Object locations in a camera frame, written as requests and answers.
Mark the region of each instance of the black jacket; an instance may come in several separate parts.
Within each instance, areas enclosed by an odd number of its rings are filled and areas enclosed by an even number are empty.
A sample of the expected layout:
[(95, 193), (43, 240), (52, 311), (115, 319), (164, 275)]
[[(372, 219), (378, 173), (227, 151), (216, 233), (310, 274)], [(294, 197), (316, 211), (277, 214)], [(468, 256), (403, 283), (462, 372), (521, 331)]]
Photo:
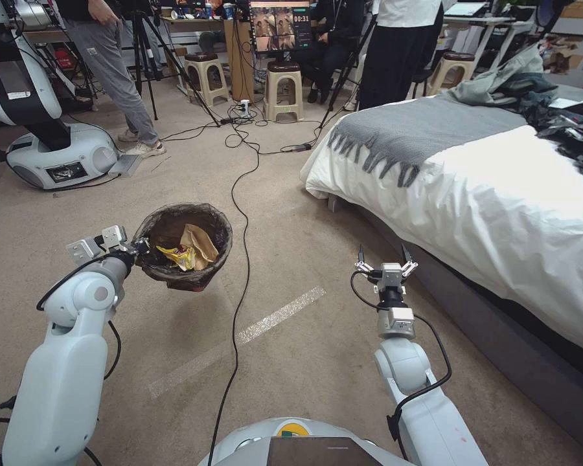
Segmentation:
[(320, 21), (326, 18), (328, 43), (354, 47), (360, 37), (365, 21), (365, 2), (363, 0), (341, 0), (341, 8), (335, 24), (339, 0), (317, 0), (311, 19)]
[[(115, 15), (120, 17), (121, 9), (118, 0), (105, 0)], [(73, 21), (93, 21), (89, 13), (88, 0), (54, 0), (63, 19)]]

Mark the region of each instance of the hand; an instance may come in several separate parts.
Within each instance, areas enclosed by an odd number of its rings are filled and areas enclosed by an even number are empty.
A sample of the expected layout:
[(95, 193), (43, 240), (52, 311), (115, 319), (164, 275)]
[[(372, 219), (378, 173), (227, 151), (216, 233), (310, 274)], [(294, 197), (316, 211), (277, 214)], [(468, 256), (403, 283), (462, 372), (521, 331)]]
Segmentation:
[(95, 21), (103, 25), (119, 24), (119, 19), (104, 0), (89, 0), (89, 13)]

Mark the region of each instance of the white shirt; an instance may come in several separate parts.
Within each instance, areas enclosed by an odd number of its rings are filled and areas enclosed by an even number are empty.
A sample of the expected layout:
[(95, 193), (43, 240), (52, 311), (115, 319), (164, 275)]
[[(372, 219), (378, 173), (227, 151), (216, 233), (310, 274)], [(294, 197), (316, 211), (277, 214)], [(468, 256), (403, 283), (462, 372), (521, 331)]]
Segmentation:
[(378, 26), (419, 27), (434, 24), (440, 0), (374, 0), (378, 7)]

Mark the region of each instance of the trash bag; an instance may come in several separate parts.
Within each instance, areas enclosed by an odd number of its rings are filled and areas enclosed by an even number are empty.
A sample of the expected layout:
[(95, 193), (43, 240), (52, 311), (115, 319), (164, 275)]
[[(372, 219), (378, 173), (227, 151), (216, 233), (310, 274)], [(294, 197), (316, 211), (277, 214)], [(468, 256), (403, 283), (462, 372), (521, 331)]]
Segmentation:
[[(218, 249), (218, 258), (201, 271), (183, 272), (171, 267), (172, 262), (156, 246), (179, 246), (186, 223), (201, 227)], [(150, 251), (136, 258), (136, 265), (154, 280), (166, 282), (168, 288), (184, 291), (202, 291), (218, 272), (229, 255), (233, 243), (233, 230), (225, 214), (210, 204), (169, 204), (157, 209), (141, 223), (134, 234), (134, 241), (149, 238)]]

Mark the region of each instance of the blanket fringe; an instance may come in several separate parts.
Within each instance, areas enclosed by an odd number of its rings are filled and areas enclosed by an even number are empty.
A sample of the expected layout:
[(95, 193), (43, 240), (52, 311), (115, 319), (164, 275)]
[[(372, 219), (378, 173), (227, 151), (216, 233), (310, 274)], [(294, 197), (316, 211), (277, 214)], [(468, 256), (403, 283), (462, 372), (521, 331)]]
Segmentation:
[(356, 140), (348, 134), (339, 132), (337, 128), (333, 129), (328, 138), (328, 147), (331, 150), (340, 152), (342, 156), (346, 159), (350, 157), (350, 154), (354, 152), (354, 163), (359, 163), (361, 158), (361, 149), (365, 146), (369, 150), (369, 155), (363, 163), (363, 171), (371, 173), (375, 167), (386, 160), (386, 164), (382, 171), (380, 172), (380, 179), (384, 178), (384, 175), (396, 164), (400, 164), (401, 172), (398, 178), (397, 186), (399, 188), (407, 188), (412, 184), (412, 182), (417, 178), (419, 174), (419, 165), (411, 164), (402, 161), (394, 161), (389, 159), (388, 153), (384, 151), (376, 151), (373, 149), (374, 143), (378, 138), (378, 134), (374, 133), (371, 137), (366, 140)]

